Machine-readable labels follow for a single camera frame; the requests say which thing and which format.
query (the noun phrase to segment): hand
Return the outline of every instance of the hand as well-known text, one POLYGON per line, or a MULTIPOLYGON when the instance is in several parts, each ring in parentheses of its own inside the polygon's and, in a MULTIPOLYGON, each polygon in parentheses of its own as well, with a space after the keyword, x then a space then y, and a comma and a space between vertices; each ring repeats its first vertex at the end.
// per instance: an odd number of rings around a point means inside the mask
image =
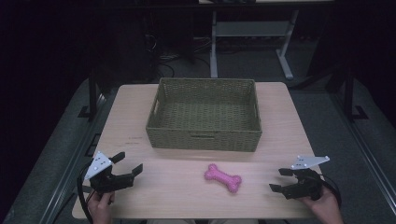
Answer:
POLYGON ((96 192, 91 192, 88 200, 88 209, 90 210, 93 224, 110 224, 111 209, 110 204, 114 202, 115 193, 104 193, 102 196, 96 192))
POLYGON ((303 197, 297 200, 308 206, 323 224, 344 223, 337 199, 334 194, 325 187, 322 187, 321 197, 316 201, 312 201, 310 197, 303 197))

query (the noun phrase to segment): pink dog bone toy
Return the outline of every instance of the pink dog bone toy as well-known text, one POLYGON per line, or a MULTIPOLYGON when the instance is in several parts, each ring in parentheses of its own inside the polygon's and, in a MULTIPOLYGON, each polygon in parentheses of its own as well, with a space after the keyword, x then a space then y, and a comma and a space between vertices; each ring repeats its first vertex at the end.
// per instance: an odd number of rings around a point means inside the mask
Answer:
POLYGON ((226 175, 222 171, 218 170, 218 166, 215 164, 209 165, 209 170, 205 172, 205 179, 215 179, 225 185, 231 193, 236 193, 239 189, 239 185, 242 182, 242 178, 239 175, 226 175))

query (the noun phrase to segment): wooden table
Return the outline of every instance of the wooden table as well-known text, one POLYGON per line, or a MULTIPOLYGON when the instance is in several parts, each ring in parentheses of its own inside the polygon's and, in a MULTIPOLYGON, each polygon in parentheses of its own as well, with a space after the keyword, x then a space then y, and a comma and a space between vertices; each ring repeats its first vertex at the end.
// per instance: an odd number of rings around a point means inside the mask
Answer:
MULTIPOLYGON (((116 193, 117 218, 298 218, 312 217, 295 200, 273 193, 268 184, 295 184, 281 176, 297 155, 313 156, 304 127, 283 83, 256 83, 262 138, 256 152, 152 148, 145 130, 158 85, 127 85, 119 89, 97 149, 126 158, 113 174, 128 174, 140 163, 143 173, 134 186, 116 193), (229 175, 240 175, 236 194, 217 181, 204 179, 210 163, 229 175)), ((79 202, 73 216, 85 218, 79 202)))

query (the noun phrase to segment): table leg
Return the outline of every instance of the table leg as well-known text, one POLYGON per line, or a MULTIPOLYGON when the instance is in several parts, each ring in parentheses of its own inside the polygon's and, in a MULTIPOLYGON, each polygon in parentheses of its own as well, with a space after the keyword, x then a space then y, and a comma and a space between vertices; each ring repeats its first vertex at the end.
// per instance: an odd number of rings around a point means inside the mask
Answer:
POLYGON ((288 25, 288 29, 287 29, 286 34, 285 34, 285 42, 284 42, 284 44, 283 44, 281 49, 277 49, 276 50, 277 58, 279 59, 280 65, 282 66, 283 73, 285 74, 285 77, 286 77, 287 80, 292 80, 293 79, 293 74, 292 74, 292 72, 290 70, 288 61, 286 60, 285 56, 286 56, 286 51, 287 51, 288 46, 289 46, 291 35, 293 34, 294 25, 295 25, 295 22, 297 20, 298 12, 299 12, 298 10, 294 10, 293 11, 293 13, 291 15, 291 19, 290 19, 289 25, 288 25))
POLYGON ((210 52, 210 77, 218 77, 218 59, 216 58, 216 11, 213 11, 212 50, 210 52))

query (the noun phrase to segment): woven basket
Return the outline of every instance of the woven basket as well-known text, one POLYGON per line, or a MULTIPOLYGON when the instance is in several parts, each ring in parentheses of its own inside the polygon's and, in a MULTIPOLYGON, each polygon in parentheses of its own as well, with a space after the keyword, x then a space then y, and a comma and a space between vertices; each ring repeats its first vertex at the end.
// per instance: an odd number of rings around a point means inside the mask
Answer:
POLYGON ((146 131, 153 147, 255 151, 262 127, 254 80, 162 78, 146 131))

